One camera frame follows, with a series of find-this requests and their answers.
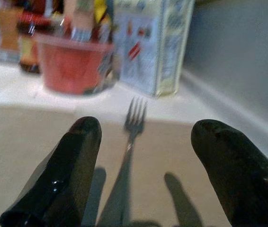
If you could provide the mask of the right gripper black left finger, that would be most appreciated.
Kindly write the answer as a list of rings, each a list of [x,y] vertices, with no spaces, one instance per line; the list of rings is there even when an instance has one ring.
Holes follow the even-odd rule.
[[[0,226],[79,227],[101,138],[97,118],[79,118],[36,167],[12,205],[0,215]]]

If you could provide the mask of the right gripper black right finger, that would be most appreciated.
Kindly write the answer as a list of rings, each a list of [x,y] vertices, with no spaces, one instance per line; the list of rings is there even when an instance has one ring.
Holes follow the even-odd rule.
[[[268,158],[241,131],[204,119],[191,144],[233,227],[268,227]]]

